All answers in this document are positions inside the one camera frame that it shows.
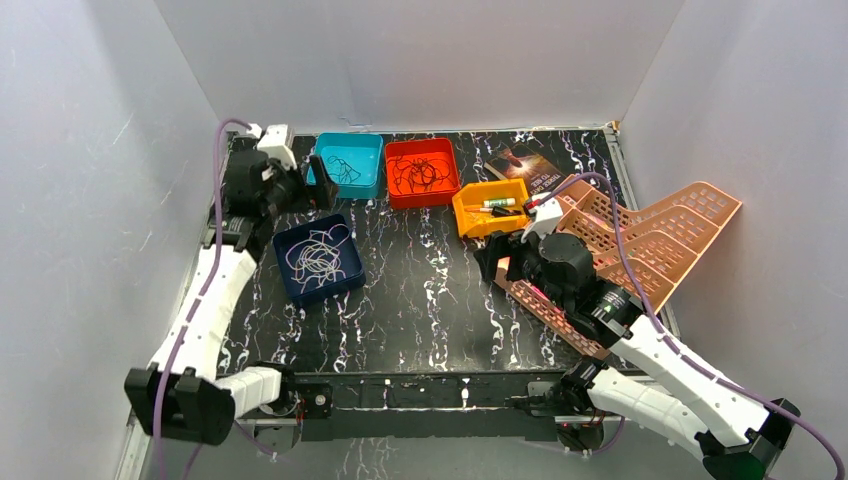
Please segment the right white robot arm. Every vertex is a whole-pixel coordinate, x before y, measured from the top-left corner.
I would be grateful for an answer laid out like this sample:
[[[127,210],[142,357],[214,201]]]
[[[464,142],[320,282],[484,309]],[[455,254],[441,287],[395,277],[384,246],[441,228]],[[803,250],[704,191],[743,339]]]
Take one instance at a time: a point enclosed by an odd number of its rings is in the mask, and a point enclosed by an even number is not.
[[[683,447],[715,479],[768,478],[792,424],[724,386],[722,373],[697,372],[684,360],[684,346],[652,323],[640,300],[597,274],[592,254],[578,237],[497,231],[474,258],[486,281],[494,280],[499,262],[507,260],[508,280],[530,283],[560,310],[566,324],[634,363],[662,387],[632,381],[585,356],[548,398],[563,400],[577,414],[597,408],[628,417]]]

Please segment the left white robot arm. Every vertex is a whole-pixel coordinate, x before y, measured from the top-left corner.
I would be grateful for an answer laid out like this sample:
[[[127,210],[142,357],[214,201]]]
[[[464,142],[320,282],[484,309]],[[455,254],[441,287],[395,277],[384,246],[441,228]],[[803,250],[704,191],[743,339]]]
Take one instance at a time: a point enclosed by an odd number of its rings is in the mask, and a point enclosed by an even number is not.
[[[214,197],[188,291],[148,366],[130,369],[124,381],[135,417],[155,440],[217,446],[244,414],[263,405],[286,416],[299,400],[286,368],[265,362],[220,377],[218,356],[277,219],[331,207],[338,186],[318,155],[301,168],[261,150],[242,150],[213,165]]]

